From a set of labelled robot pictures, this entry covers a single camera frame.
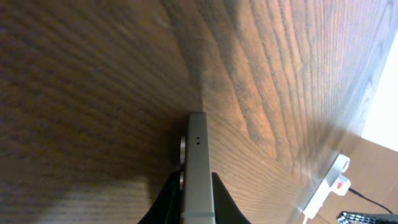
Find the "white power strip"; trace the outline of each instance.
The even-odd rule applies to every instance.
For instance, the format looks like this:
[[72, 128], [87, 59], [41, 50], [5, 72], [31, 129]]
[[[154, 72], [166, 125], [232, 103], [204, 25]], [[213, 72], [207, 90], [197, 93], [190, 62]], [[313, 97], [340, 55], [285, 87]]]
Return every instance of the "white power strip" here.
[[306, 223], [308, 218], [313, 219], [315, 217], [330, 192], [333, 191], [340, 196], [344, 196], [347, 193], [351, 186], [351, 182], [344, 177], [342, 173], [347, 170], [349, 161], [349, 157], [343, 154], [337, 156], [333, 165], [331, 165], [326, 173], [326, 176], [321, 181], [321, 184], [312, 195], [311, 200], [304, 208], [303, 214], [305, 215], [305, 219], [303, 223]]

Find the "black cable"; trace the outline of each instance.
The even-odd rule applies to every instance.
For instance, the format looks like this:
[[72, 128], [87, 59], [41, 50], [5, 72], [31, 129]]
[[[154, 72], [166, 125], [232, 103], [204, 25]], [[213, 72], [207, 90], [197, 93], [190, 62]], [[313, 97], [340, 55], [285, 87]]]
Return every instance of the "black cable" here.
[[369, 202], [375, 203], [376, 205], [378, 205], [378, 206], [380, 206], [380, 207], [386, 209], [390, 214], [393, 214], [393, 212], [392, 212], [391, 210], [389, 210], [388, 208], [386, 208], [385, 206], [383, 206], [383, 205], [381, 205], [381, 204], [379, 204], [379, 203], [377, 203], [377, 202], [375, 202], [375, 201], [373, 201], [373, 200], [368, 199], [367, 197], [365, 197], [365, 196], [362, 195], [361, 193], [357, 192], [356, 190], [354, 190], [354, 189], [352, 189], [352, 188], [349, 188], [348, 190], [349, 190], [351, 193], [353, 193], [353, 194], [355, 194], [355, 195], [357, 195], [357, 196], [360, 196], [361, 198], [363, 198], [363, 199], [365, 199], [365, 200], [367, 200], [367, 201], [369, 201]]

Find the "wooden surface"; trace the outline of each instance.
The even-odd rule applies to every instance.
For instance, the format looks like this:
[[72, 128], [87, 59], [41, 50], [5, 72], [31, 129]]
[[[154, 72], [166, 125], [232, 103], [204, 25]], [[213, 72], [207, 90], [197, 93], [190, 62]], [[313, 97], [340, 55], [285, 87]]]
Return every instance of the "wooden surface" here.
[[[398, 152], [360, 139], [350, 159], [345, 176], [351, 181], [351, 187], [396, 214], [398, 212]], [[344, 197], [330, 194], [318, 215], [329, 223], [336, 223], [336, 217], [341, 211], [388, 213], [383, 208], [348, 192]]]
[[397, 1], [1, 1], [0, 218], [136, 223], [206, 111], [253, 223], [295, 223], [350, 154]]

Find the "wooden table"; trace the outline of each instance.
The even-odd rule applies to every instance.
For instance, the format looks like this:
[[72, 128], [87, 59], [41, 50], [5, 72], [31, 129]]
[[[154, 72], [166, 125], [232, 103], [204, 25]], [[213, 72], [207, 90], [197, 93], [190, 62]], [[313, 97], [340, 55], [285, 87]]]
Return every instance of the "wooden table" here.
[[294, 223], [349, 155], [390, 1], [1, 1], [0, 222], [136, 223], [206, 111], [253, 223]]

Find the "power cord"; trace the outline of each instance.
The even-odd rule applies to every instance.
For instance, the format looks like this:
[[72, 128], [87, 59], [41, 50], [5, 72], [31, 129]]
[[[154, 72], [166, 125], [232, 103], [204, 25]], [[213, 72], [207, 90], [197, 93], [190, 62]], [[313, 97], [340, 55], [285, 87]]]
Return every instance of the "power cord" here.
[[385, 206], [383, 206], [383, 205], [381, 205], [381, 204], [379, 204], [379, 203], [377, 203], [377, 202], [375, 202], [375, 201], [373, 201], [373, 200], [368, 199], [367, 197], [365, 197], [363, 194], [357, 192], [356, 190], [354, 190], [354, 189], [352, 189], [352, 188], [349, 188], [348, 190], [349, 190], [351, 193], [353, 193], [353, 194], [355, 194], [355, 195], [357, 195], [357, 196], [359, 196], [359, 197], [361, 197], [361, 198], [367, 200], [368, 202], [372, 202], [372, 203], [374, 203], [374, 204], [376, 204], [376, 205], [378, 205], [378, 206], [380, 206], [380, 207], [386, 209], [390, 214], [393, 214], [393, 212], [392, 212], [391, 210], [389, 210], [387, 207], [385, 207]]

